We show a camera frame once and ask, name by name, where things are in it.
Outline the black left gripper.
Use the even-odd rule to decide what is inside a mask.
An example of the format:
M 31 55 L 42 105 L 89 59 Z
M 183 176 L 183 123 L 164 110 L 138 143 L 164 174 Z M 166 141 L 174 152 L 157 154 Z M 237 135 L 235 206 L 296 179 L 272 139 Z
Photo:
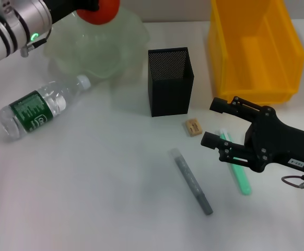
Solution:
M 76 8 L 73 0 L 44 0 L 45 5 L 50 11 L 52 24 L 63 19 L 76 9 L 96 12 L 99 10 L 98 0 L 76 0 Z

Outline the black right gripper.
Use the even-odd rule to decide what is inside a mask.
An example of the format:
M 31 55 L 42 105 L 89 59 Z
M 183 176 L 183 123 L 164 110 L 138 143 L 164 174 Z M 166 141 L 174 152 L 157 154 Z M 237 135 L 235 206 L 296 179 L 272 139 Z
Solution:
M 272 107 L 259 106 L 234 96 L 230 103 L 215 97 L 210 110 L 251 122 L 245 134 L 245 146 L 204 133 L 201 145 L 218 149 L 221 162 L 250 167 L 257 173 L 263 172 L 270 163 L 304 172 L 304 131 L 281 122 Z

